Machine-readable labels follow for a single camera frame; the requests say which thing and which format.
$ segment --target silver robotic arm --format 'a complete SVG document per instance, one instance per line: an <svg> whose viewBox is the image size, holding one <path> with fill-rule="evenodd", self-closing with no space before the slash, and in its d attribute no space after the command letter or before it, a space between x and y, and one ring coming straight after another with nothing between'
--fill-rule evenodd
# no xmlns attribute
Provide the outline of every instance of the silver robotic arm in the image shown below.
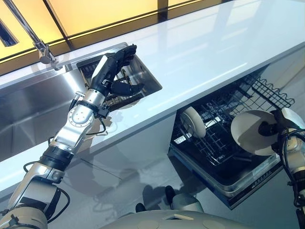
<svg viewBox="0 0 305 229"><path fill-rule="evenodd" d="M6 214L0 221L0 229L47 228L61 192L64 192L55 184L63 179L66 167L84 141L93 120L102 120L108 115L108 107L103 105L105 97L109 93L134 95L143 88L140 84L114 82L115 75L123 66L129 65L135 52L136 45L131 45L102 57L88 91L76 93L65 126L12 194Z"/></svg>
<svg viewBox="0 0 305 229"><path fill-rule="evenodd" d="M294 206L301 229L305 228L305 123L289 108L271 112L275 124L262 122L258 132L263 136L278 134L272 149L280 156L294 192Z"/></svg>

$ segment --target dishwasher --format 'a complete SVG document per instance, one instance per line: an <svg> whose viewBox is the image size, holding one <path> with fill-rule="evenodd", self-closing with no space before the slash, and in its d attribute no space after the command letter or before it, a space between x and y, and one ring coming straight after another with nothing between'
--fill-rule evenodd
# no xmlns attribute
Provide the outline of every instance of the dishwasher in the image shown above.
<svg viewBox="0 0 305 229"><path fill-rule="evenodd" d="M246 110L272 111L290 107L293 98L261 79L266 66L189 104L177 112L170 151L228 208L233 209L281 169L277 154L257 156L235 143L231 122ZM192 107L204 122L197 138L180 118Z"/></svg>

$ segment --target white countertop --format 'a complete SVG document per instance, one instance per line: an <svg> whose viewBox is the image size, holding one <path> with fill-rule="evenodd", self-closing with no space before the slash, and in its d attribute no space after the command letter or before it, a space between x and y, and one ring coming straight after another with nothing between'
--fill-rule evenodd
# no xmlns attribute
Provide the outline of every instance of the white countertop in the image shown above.
<svg viewBox="0 0 305 229"><path fill-rule="evenodd" d="M121 42L138 46L136 54L163 88L110 113L108 135L93 139L91 153L305 46L305 1L231 1L58 58L66 61ZM43 68L37 63L6 74L0 88ZM0 162L0 191L11 191L24 176L22 166L38 160L47 146L44 142Z"/></svg>

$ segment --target white plate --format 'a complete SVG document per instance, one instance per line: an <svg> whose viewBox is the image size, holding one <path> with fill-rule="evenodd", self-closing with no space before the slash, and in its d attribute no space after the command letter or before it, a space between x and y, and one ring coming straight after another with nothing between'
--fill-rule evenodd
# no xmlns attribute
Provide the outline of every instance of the white plate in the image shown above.
<svg viewBox="0 0 305 229"><path fill-rule="evenodd" d="M180 114L180 120L184 128L194 137L202 138L205 136L205 126L198 112L189 107Z"/></svg>
<svg viewBox="0 0 305 229"><path fill-rule="evenodd" d="M269 124L276 123L273 114L250 110L237 115L231 123L231 133L235 142L249 153L267 156L274 153L271 145L277 141L277 134L262 136L258 133L258 127L266 121Z"/></svg>

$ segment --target stainless steel sink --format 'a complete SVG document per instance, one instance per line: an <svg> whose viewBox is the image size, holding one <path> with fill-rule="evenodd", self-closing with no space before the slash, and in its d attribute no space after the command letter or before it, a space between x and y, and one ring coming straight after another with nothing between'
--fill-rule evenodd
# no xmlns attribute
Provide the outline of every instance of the stainless steel sink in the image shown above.
<svg viewBox="0 0 305 229"><path fill-rule="evenodd" d="M86 60L92 65L98 56L126 46L121 43L91 53L63 63L64 67L59 71L39 72L29 79L0 89L0 160L46 141L65 124L75 92L86 91L78 63ZM124 67L124 71L131 84L144 83L145 86L134 98L109 97L107 103L112 110L162 88L137 56L129 66Z"/></svg>

